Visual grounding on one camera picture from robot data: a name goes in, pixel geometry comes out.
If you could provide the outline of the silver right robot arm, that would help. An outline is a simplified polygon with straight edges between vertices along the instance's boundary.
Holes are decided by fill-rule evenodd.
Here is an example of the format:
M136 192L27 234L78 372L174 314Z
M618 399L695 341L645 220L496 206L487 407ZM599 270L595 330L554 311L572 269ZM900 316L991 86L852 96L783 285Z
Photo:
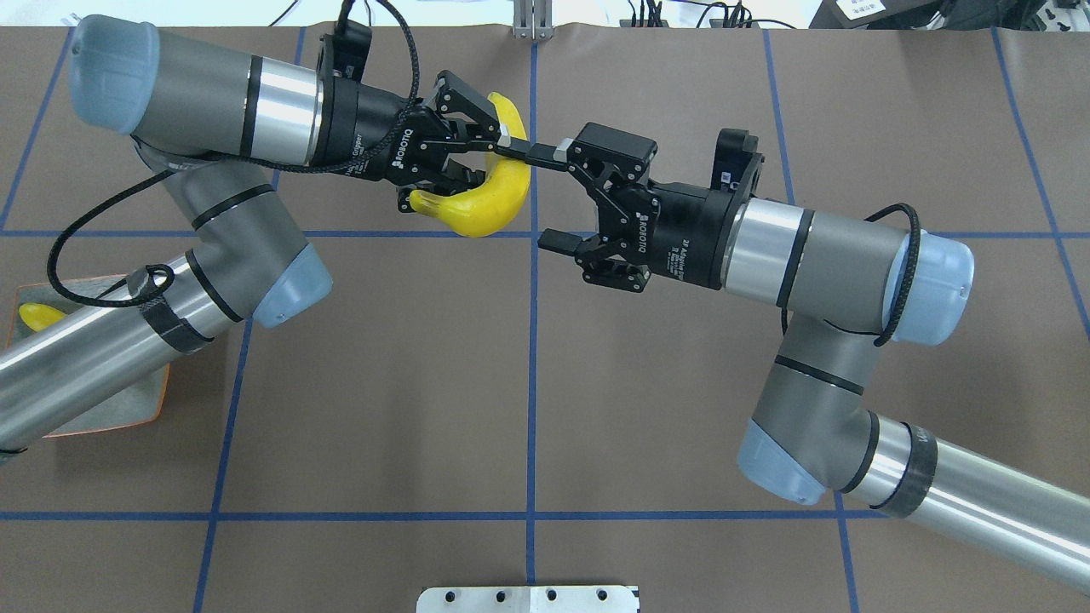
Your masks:
M594 122L557 146L502 135L495 151L571 175L595 202L595 235L538 237L585 283L640 292L657 275L780 310L738 453L756 485L806 505L838 491L1087 591L1086 497L861 406L883 346L956 329L968 247L924 232L904 203L853 220L758 199L764 158L744 129L720 130L708 187L651 179L657 143Z

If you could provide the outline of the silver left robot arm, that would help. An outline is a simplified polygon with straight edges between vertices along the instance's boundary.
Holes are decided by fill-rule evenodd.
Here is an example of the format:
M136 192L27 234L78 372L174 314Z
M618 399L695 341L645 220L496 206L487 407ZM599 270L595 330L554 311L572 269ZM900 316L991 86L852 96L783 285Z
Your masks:
M514 104L441 72L428 97L362 81L370 27L343 3L315 69L182 37L147 22L93 14L78 23L69 89L78 117L132 137L152 179L107 199L55 240L47 277L78 309L3 352L1 449L32 443L237 322L271 329L330 293L332 278L266 169L342 175L399 187L405 209L463 237L514 220L528 164L501 156L525 137ZM198 236L166 264L77 295L60 252L78 228L164 185Z

